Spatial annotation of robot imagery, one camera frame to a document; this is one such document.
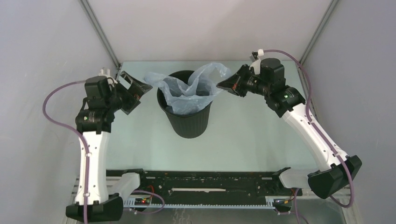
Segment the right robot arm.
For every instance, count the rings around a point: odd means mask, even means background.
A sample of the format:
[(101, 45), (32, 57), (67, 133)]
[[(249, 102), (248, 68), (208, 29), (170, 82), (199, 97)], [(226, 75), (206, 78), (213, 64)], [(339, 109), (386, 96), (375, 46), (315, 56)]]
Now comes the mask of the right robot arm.
[(307, 109), (300, 92), (286, 84), (285, 68), (276, 58), (243, 65), (217, 87), (233, 95), (261, 95), (266, 105), (290, 125), (308, 147), (318, 167), (316, 171), (285, 168), (272, 181), (272, 190), (284, 195), (290, 188), (310, 188), (322, 198), (332, 197), (353, 180), (362, 166), (361, 159), (349, 156), (330, 138)]

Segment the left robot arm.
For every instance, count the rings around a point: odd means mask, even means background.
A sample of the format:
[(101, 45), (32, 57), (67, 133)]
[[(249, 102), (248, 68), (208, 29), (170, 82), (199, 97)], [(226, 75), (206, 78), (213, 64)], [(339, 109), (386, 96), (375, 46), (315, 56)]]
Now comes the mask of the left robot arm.
[(118, 221), (128, 195), (143, 194), (148, 182), (138, 173), (126, 173), (108, 192), (105, 156), (112, 122), (118, 110), (126, 115), (133, 111), (152, 86), (123, 71), (118, 80), (107, 75), (91, 77), (84, 87), (86, 97), (75, 119), (81, 148), (78, 191), (65, 214), (83, 223)]

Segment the black trash bin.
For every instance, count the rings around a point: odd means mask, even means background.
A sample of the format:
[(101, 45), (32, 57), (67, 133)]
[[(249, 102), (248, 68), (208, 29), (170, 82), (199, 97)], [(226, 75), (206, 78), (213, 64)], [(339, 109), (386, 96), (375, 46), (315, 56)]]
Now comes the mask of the black trash bin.
[[(193, 73), (192, 70), (182, 70), (174, 72), (169, 76), (181, 78), (185, 83), (187, 78)], [(206, 106), (203, 110), (194, 113), (192, 115), (176, 115), (165, 111), (165, 99), (164, 95), (160, 90), (157, 90), (157, 101), (160, 108), (165, 112), (173, 130), (179, 136), (187, 139), (192, 139), (200, 136), (204, 133), (207, 128), (211, 103)]]

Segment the blue plastic trash bag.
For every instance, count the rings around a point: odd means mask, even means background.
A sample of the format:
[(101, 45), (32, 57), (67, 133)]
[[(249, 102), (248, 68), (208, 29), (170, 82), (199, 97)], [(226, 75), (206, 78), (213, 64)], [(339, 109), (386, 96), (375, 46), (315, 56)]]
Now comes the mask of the blue plastic trash bag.
[(225, 65), (212, 62), (194, 71), (186, 83), (181, 78), (154, 72), (147, 73), (144, 81), (162, 92), (165, 111), (176, 115), (192, 115), (203, 110), (222, 92), (210, 78), (213, 73), (219, 74), (222, 80), (232, 75)]

